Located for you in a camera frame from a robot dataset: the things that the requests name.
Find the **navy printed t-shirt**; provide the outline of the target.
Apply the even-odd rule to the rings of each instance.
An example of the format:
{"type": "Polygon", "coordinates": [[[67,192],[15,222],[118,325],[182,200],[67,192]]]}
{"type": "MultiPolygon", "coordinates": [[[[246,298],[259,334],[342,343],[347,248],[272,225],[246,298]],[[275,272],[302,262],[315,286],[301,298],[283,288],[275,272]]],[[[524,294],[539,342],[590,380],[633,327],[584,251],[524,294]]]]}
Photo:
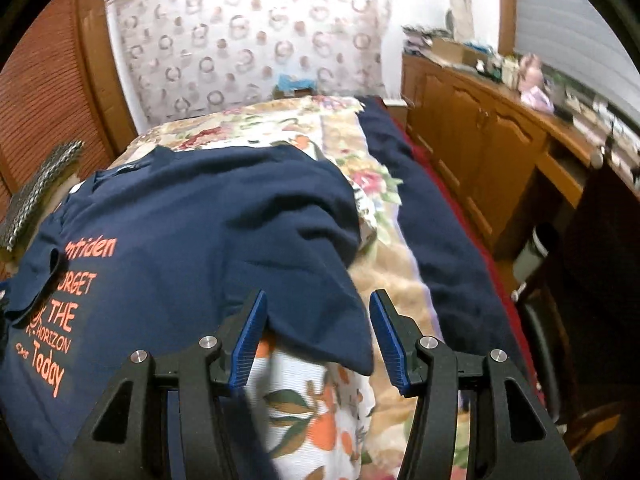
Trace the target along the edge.
{"type": "Polygon", "coordinates": [[[292,145],[160,147],[88,177],[42,222],[2,300],[1,411],[18,452],[55,478],[132,352],[195,344],[255,289],[288,348],[370,375],[348,274],[359,245],[352,186],[292,145]]]}

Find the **navy blue blanket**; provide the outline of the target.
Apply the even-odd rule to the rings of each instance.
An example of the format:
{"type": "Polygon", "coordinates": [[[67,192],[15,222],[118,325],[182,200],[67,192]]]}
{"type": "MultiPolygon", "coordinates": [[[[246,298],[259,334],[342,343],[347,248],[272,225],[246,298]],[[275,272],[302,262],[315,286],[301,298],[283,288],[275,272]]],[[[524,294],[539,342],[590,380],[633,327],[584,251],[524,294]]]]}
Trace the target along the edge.
{"type": "Polygon", "coordinates": [[[523,375],[535,370],[520,318],[495,263],[420,145],[413,143],[373,96],[358,115],[369,153],[401,180],[398,221],[422,282],[428,287],[444,341],[456,351],[504,350],[523,375]]]}

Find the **small trash bin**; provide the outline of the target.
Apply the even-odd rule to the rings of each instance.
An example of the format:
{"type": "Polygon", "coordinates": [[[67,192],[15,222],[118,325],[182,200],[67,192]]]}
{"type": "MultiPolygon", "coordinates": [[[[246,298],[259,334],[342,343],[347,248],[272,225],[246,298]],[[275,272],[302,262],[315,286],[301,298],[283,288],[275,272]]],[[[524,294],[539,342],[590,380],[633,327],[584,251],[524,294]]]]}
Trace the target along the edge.
{"type": "Polygon", "coordinates": [[[521,252],[516,257],[513,266],[513,277],[516,279],[518,286],[511,292],[511,299],[517,302],[521,293],[525,289],[527,280],[540,267],[541,263],[548,256],[548,249],[544,246],[537,229],[533,228],[532,235],[521,252]]]}

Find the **orange fruit print bedsheet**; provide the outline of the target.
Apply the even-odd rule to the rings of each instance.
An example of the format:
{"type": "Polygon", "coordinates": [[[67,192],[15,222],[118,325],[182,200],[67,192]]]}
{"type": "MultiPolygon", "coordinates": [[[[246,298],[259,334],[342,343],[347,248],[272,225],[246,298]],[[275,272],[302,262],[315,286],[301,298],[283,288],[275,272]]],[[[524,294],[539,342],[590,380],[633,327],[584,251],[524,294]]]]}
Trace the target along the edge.
{"type": "Polygon", "coordinates": [[[311,362],[267,334],[246,395],[268,465],[278,479],[357,479],[375,408],[369,378],[311,362]]]}

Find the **wooden sideboard cabinet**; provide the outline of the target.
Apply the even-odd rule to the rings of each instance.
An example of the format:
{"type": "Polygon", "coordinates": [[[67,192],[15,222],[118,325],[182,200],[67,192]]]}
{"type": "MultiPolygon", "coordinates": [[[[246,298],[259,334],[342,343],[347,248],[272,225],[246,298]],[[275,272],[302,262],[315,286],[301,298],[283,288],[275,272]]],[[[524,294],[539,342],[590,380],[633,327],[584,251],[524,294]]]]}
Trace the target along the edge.
{"type": "Polygon", "coordinates": [[[407,130],[489,251],[514,257],[550,186],[576,207],[602,136],[524,106],[515,92],[429,58],[405,55],[407,130]]]}

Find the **pink kettle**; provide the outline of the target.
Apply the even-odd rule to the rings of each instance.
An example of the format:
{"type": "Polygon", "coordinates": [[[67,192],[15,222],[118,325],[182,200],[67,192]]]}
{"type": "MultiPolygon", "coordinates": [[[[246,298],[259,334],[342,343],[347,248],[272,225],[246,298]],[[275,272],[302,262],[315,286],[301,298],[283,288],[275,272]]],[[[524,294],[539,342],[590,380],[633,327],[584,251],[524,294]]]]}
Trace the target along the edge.
{"type": "Polygon", "coordinates": [[[521,102],[537,112],[552,114],[554,105],[544,91],[544,74],[540,58],[533,53],[520,59],[518,71],[518,92],[521,102]]]}

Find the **floral rose quilt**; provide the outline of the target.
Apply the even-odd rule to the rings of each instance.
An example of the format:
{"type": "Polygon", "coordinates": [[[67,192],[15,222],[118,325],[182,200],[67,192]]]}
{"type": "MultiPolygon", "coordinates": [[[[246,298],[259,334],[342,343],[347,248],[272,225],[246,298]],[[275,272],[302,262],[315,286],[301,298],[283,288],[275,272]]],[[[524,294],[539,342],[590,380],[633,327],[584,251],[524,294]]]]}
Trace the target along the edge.
{"type": "MultiPolygon", "coordinates": [[[[397,218],[400,180],[368,149],[358,115],[364,106],[347,96],[305,96],[273,100],[206,116],[168,122],[132,141],[120,156],[132,162],[159,145],[175,151],[288,143],[314,159],[333,162],[355,192],[361,243],[349,274],[362,299],[385,289],[398,312],[411,316],[422,332],[439,336],[431,293],[397,218]]],[[[416,401],[392,386],[383,364],[368,377],[375,408],[364,439],[357,479],[393,479],[400,471],[416,401]]]]}

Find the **wooden louvered wardrobe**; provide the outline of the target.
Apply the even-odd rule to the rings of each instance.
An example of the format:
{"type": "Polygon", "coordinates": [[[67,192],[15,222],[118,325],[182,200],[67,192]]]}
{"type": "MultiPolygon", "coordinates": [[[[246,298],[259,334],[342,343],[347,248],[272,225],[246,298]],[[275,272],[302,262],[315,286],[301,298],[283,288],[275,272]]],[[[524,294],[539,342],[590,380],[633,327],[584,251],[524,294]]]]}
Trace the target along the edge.
{"type": "Polygon", "coordinates": [[[1,205],[58,144],[82,141],[85,177],[110,166],[136,135],[105,0],[52,0],[1,71],[1,205]]]}

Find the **cardboard box with blue cloth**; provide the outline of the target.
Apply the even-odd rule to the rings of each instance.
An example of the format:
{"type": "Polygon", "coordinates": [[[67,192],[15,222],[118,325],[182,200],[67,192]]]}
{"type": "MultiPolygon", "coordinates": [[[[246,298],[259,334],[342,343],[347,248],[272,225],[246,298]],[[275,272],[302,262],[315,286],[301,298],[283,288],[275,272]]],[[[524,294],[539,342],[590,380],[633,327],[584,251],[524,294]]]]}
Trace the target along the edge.
{"type": "Polygon", "coordinates": [[[317,93],[317,83],[312,79],[296,78],[281,74],[272,90],[273,99],[302,98],[314,96],[317,93]]]}

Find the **flat cardboard box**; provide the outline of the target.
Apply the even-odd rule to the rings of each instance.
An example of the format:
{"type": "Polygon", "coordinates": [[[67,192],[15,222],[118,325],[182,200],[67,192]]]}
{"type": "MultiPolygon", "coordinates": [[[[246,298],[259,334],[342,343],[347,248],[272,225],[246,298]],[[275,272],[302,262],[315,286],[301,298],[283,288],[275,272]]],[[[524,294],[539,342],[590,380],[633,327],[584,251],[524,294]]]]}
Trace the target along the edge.
{"type": "Polygon", "coordinates": [[[489,54],[457,41],[436,37],[432,40],[432,53],[450,64],[475,67],[478,61],[487,63],[489,54]]]}

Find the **stack of folded papers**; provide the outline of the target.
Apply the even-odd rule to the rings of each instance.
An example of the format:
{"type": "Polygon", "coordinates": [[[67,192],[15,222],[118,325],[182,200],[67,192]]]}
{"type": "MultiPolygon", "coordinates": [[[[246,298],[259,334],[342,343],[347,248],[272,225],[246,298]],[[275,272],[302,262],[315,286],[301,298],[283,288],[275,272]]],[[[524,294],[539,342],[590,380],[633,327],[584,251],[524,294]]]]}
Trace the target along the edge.
{"type": "Polygon", "coordinates": [[[452,33],[446,28],[402,26],[405,35],[404,53],[406,55],[423,56],[427,50],[431,50],[436,38],[452,39],[452,33]]]}

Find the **circle patterned sheer curtain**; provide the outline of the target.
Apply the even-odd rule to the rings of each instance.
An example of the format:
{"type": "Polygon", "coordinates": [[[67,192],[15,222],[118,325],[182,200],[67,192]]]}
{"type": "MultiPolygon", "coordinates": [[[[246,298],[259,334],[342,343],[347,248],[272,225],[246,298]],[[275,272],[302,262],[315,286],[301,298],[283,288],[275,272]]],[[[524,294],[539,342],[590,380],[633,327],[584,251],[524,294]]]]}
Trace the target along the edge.
{"type": "Polygon", "coordinates": [[[271,99],[281,74],[320,94],[385,91],[392,0],[107,0],[151,126],[271,99]]]}

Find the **grey window blind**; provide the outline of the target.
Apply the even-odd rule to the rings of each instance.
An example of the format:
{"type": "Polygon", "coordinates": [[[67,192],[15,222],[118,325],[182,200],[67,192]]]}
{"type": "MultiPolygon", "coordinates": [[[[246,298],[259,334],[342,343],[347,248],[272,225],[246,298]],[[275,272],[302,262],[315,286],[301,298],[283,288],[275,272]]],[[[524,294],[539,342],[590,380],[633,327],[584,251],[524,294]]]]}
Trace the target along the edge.
{"type": "Polygon", "coordinates": [[[516,0],[515,51],[580,81],[639,120],[639,72],[588,0],[516,0]]]}

